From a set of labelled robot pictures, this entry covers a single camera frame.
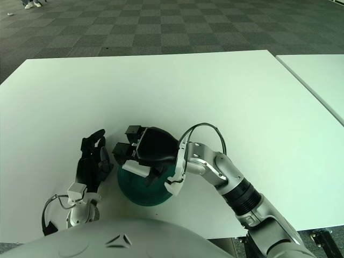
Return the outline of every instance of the shoe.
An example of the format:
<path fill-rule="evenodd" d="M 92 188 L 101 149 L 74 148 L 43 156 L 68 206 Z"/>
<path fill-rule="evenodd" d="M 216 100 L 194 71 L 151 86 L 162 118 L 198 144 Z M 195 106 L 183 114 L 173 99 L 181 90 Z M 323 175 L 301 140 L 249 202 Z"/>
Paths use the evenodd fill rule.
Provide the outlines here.
<path fill-rule="evenodd" d="M 36 7 L 42 7 L 42 5 L 41 5 L 40 2 L 38 2 L 38 3 L 33 2 L 33 4 L 34 4 Z"/>
<path fill-rule="evenodd" d="M 30 9 L 31 7 L 34 7 L 33 3 L 28 2 L 27 5 L 24 8 L 25 9 Z"/>

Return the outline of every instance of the white table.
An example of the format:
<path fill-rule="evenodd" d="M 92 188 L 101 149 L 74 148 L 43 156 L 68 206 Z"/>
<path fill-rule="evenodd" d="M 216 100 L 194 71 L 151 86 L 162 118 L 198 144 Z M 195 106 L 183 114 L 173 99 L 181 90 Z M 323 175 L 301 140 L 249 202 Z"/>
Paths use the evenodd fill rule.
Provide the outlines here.
<path fill-rule="evenodd" d="M 82 137 L 104 128 L 112 151 L 133 124 L 178 138 L 213 123 L 232 161 L 296 229 L 344 224 L 344 127 L 267 51 L 27 60 L 0 86 L 0 110 L 2 242 L 42 237 L 43 205 L 74 180 Z M 220 150 L 211 129 L 193 139 Z M 180 195 L 155 207 L 128 201 L 116 178 L 99 189 L 102 219 L 156 218 L 205 238 L 245 234 L 201 177 L 187 175 Z M 57 202 L 46 214 L 59 229 L 66 215 Z"/>
<path fill-rule="evenodd" d="M 344 126 L 344 55 L 278 55 L 277 59 Z"/>

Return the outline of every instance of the dark green object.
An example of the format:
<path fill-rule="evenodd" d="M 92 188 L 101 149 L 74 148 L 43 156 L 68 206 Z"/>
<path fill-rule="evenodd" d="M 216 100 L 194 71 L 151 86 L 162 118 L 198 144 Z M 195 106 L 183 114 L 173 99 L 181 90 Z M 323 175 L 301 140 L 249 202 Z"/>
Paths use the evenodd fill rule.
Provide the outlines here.
<path fill-rule="evenodd" d="M 172 194 L 164 186 L 167 177 L 173 176 L 175 166 L 166 169 L 157 180 L 150 186 L 146 186 L 146 178 L 131 173 L 120 166 L 117 177 L 118 184 L 124 195 L 133 203 L 142 206 L 154 206 L 163 203 L 170 198 Z"/>

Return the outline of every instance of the wire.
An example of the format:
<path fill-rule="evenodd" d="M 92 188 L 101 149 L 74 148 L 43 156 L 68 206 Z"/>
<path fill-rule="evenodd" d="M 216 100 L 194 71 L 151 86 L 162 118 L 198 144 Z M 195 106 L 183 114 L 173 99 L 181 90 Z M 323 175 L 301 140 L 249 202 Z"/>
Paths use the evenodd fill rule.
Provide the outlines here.
<path fill-rule="evenodd" d="M 45 229 L 47 228 L 46 224 L 45 224 L 45 210 L 47 209 L 49 203 L 51 203 L 53 200 L 55 199 L 59 199 L 60 205 L 63 209 L 65 210 L 69 210 L 71 208 L 73 208 L 76 204 L 70 206 L 70 207 L 65 207 L 61 201 L 61 197 L 63 198 L 68 198 L 68 195 L 53 195 L 52 197 L 50 197 L 47 202 L 44 205 L 43 211 L 42 211 L 42 218 L 41 218 L 41 223 L 42 223 L 42 230 L 43 232 L 45 232 Z"/>
<path fill-rule="evenodd" d="M 211 128 L 213 128 L 217 134 L 219 135 L 220 137 L 220 140 L 221 140 L 221 145 L 222 145 L 222 152 L 223 154 L 227 155 L 227 147 L 226 147 L 226 142 L 225 142 L 225 139 L 224 137 L 222 136 L 222 134 L 220 133 L 220 131 L 217 129 L 217 127 L 215 127 L 214 125 L 212 124 L 209 124 L 209 123 L 200 123 L 200 124 L 197 124 L 197 125 L 194 125 L 192 127 L 190 127 L 182 136 L 181 138 L 179 139 L 178 141 L 178 145 L 181 144 L 182 140 L 184 139 L 184 137 L 188 134 L 189 134 L 189 137 L 188 137 L 188 140 L 186 142 L 186 147 L 185 147 L 185 158 L 187 159 L 188 158 L 188 150 L 189 150 L 189 142 L 190 142 L 190 139 L 191 139 L 191 135 L 192 133 L 194 132 L 194 130 L 197 128 L 197 127 L 200 127 L 200 126 L 209 126 Z M 184 172 L 186 171 L 187 169 L 187 165 L 188 163 L 186 162 L 185 163 L 185 168 L 184 168 Z"/>

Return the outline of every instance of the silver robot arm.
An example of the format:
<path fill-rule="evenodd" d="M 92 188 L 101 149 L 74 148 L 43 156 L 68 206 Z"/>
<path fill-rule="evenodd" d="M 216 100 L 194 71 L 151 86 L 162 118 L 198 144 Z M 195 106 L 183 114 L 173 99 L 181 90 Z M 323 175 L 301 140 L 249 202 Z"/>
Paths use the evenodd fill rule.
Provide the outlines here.
<path fill-rule="evenodd" d="M 245 179 L 232 161 L 208 146 L 191 142 L 185 156 L 184 171 L 204 177 L 248 229 L 263 256 L 268 258 L 315 257 L 303 245 L 297 231 L 277 209 Z"/>

